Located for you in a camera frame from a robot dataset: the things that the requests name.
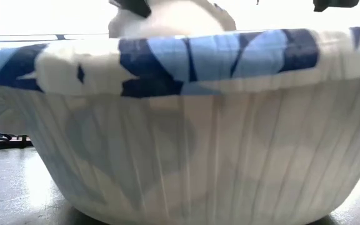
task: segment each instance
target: dark countertop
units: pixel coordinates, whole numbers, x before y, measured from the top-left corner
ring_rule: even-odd
[[[0,151],[0,224],[104,223],[75,210],[62,197],[35,149],[27,148]],[[360,225],[360,180],[342,206],[310,225]]]

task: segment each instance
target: white fur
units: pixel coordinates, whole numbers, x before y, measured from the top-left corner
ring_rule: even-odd
[[[142,18],[120,9],[109,23],[110,38],[147,38],[153,36],[210,35],[234,29],[226,11],[206,0],[149,0],[152,14]]]

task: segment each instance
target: table surface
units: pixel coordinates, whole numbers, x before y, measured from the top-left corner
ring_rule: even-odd
[[[61,195],[34,148],[0,151],[0,224],[98,224]],[[360,180],[342,206],[310,225],[360,225]]]

